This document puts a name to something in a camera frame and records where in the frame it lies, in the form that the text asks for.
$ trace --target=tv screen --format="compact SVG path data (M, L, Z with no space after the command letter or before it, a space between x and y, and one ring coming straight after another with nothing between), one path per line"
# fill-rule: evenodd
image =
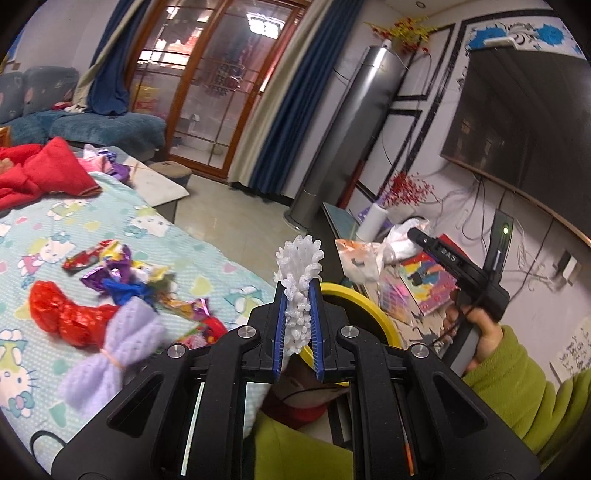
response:
M543 207L591 246L591 66L557 53L470 53L441 155Z

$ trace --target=green sweater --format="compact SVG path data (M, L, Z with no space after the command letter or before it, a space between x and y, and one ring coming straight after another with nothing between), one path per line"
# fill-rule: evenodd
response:
M558 393L527 355L510 327L495 352L464 381L547 465L576 426L591 391L591 370L566 381ZM256 480L353 478L352 452L316 440L259 413Z

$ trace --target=human hand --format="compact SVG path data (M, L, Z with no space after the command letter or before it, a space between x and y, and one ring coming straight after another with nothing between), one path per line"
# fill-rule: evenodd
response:
M459 315L458 309L455 305L455 301L457 299L457 290L452 291L449 297L454 301L454 303L446 308L446 317L443 320L443 331L449 329L457 320ZM466 314L469 310L470 305L462 307L464 314ZM468 322L478 325L482 331L480 340L478 340L478 345L476 346L474 358L466 367L465 373L468 373L478 367L478 365L480 365L484 360L493 354L503 339L503 330L501 329L501 326L495 322L490 317L490 315L488 315L487 312L479 307L475 307L470 313L468 313L466 319ZM449 337L453 338L455 335L456 329L453 329L444 340L449 341Z

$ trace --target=metal screw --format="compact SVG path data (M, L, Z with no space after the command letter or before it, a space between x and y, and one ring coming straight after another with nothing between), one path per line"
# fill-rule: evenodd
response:
M187 348L184 345L181 345L180 343L175 343L174 345L168 347L166 353L170 358L181 358L186 351Z
M245 325L238 329L238 336L242 338L252 338L256 335L256 328L252 325Z
M422 343L415 343L410 348L410 352L417 358L427 358L429 356L429 348Z
M341 328L340 334L345 338L355 338L359 334L359 329L353 325L345 325Z

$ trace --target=curtain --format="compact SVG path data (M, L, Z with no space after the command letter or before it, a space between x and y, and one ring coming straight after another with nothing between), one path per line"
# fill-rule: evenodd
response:
M281 194L312 117L364 0L331 4L285 95L248 186Z
M68 110L81 112L90 108L101 115L123 115L127 112L129 92L123 84L125 62L149 5L150 0L119 0L90 68L78 81L74 107Z
M333 0L314 0L300 21L242 133L228 174L229 182L237 181L248 185L273 119L332 2Z

